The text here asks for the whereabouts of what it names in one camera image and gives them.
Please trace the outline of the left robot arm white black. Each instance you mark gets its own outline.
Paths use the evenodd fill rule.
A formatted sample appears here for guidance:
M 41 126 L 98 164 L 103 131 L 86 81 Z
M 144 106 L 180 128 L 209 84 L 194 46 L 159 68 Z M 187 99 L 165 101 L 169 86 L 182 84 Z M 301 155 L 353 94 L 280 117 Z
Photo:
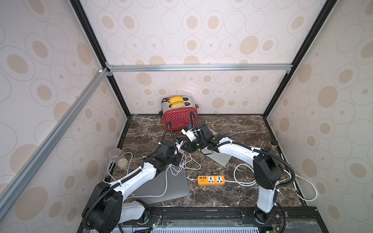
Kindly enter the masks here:
M 83 210 L 82 228 L 110 233 L 120 223 L 145 220 L 147 207 L 143 201 L 124 201 L 170 165 L 179 165 L 182 159 L 179 150 L 182 145 L 182 142 L 160 142 L 155 152 L 143 158 L 141 166 L 136 170 L 111 183 L 97 184 Z

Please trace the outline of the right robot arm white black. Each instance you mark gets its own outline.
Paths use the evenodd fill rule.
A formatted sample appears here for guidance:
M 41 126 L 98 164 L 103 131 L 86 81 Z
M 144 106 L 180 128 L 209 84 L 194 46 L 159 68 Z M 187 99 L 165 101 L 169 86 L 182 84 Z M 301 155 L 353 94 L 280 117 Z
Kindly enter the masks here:
M 246 162 L 254 169 L 254 178 L 259 185 L 255 206 L 256 217 L 270 216 L 279 188 L 295 181 L 293 168 L 274 153 L 273 147 L 278 145 L 275 139 L 269 146 L 261 149 L 244 145 L 220 134 L 214 135 L 205 124 L 195 127 L 186 126 L 182 129 L 182 133 L 189 139 L 182 144 L 182 150 L 192 153 L 199 149 L 207 149 L 228 154 Z

